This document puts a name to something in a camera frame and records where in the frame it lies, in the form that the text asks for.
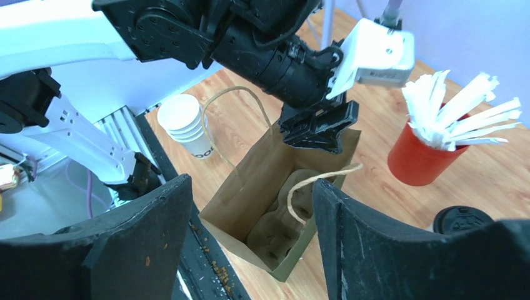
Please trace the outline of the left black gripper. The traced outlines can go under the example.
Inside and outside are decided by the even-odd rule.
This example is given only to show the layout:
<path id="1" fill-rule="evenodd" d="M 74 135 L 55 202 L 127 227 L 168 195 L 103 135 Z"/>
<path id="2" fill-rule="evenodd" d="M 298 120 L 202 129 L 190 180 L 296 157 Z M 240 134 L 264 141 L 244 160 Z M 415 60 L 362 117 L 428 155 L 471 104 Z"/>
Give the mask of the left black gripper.
<path id="1" fill-rule="evenodd" d="M 325 100 L 332 70 L 344 56 L 340 42 L 313 51 L 297 35 L 270 48 L 259 47 L 256 39 L 249 27 L 233 24 L 211 57 L 292 108 L 306 109 Z M 281 115 L 282 141 L 293 148 L 341 154 L 341 134 L 357 122 L 358 114 L 359 104 L 351 101 L 294 124 Z"/>

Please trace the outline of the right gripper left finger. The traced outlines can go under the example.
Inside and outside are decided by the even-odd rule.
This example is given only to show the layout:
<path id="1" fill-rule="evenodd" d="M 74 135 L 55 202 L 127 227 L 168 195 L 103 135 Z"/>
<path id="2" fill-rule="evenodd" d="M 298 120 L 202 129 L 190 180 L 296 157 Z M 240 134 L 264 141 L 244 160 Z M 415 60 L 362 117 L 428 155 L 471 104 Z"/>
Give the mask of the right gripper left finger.
<path id="1" fill-rule="evenodd" d="M 2 299 L 170 299 L 193 205 L 181 174 L 53 234 L 1 241 Z"/>

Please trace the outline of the cardboard cup carrier tray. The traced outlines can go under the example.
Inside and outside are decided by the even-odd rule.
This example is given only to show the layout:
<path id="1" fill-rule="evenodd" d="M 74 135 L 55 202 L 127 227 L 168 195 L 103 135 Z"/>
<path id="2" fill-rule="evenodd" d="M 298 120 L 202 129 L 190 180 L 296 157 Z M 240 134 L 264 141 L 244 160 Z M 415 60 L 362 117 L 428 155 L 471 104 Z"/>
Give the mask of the cardboard cup carrier tray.
<path id="1" fill-rule="evenodd" d="M 311 169 L 298 169 L 291 173 L 273 205 L 247 235 L 246 245 L 272 271 L 287 257 L 303 230 L 303 225 L 289 212 L 288 193 L 297 183 L 316 175 L 318 172 Z"/>

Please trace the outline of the green paper bag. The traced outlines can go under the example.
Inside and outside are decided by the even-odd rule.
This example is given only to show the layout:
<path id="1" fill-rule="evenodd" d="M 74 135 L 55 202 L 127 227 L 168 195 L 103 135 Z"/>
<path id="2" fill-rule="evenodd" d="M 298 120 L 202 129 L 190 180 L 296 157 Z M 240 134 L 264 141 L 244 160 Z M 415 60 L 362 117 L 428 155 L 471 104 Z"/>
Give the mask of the green paper bag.
<path id="1" fill-rule="evenodd" d="M 360 137 L 360 131 L 346 129 L 341 134 L 342 153 L 331 154 L 288 146 L 282 141 L 279 125 L 269 124 L 240 163 L 231 166 L 230 175 L 199 213 L 203 226 L 229 252 L 276 280 L 286 281 L 317 231 L 311 199 L 314 182 L 324 179 L 341 188 L 346 174 L 356 169 L 351 160 Z M 297 183 L 288 193 L 287 208 L 303 230 L 287 257 L 272 271 L 249 249 L 246 238 L 273 205 L 289 175 L 298 169 L 315 170 L 318 175 Z"/>

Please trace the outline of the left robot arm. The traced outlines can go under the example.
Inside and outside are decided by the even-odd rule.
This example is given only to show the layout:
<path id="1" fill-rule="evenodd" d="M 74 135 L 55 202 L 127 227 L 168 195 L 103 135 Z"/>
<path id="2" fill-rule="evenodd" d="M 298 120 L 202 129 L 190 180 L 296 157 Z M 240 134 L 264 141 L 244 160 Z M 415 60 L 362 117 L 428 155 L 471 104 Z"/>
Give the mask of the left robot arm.
<path id="1" fill-rule="evenodd" d="M 73 105 L 53 78 L 57 66 L 85 86 L 119 81 L 111 65 L 137 62 L 189 69 L 218 63 L 282 101 L 278 124 L 295 148 L 339 154 L 359 106 L 335 87 L 342 42 L 315 51 L 297 31 L 317 1 L 23 1 L 1 8 L 1 133 L 51 146 L 88 168 L 122 200 L 153 190 L 158 168 L 100 131 L 95 116 L 119 107 L 100 95 Z"/>

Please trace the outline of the stack of white cups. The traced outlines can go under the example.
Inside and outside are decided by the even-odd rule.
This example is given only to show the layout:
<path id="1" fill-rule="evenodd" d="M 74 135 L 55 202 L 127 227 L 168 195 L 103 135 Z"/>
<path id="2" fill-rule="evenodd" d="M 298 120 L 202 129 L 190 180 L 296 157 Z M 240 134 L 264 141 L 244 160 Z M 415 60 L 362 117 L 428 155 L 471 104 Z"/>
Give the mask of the stack of white cups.
<path id="1" fill-rule="evenodd" d="M 165 98 L 157 111 L 157 121 L 168 136 L 197 159 L 207 159 L 214 152 L 207 137 L 211 134 L 208 119 L 201 118 L 202 110 L 196 97 L 178 94 Z"/>

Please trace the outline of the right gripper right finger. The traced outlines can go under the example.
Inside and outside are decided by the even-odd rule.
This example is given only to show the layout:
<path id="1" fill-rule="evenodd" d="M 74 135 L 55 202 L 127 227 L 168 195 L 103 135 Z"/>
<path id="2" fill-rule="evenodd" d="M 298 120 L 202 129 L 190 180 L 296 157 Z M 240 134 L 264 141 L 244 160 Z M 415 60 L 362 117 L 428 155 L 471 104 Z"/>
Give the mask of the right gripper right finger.
<path id="1" fill-rule="evenodd" d="M 410 226 L 315 182 L 329 299 L 528 299 L 529 221 L 452 234 Z"/>

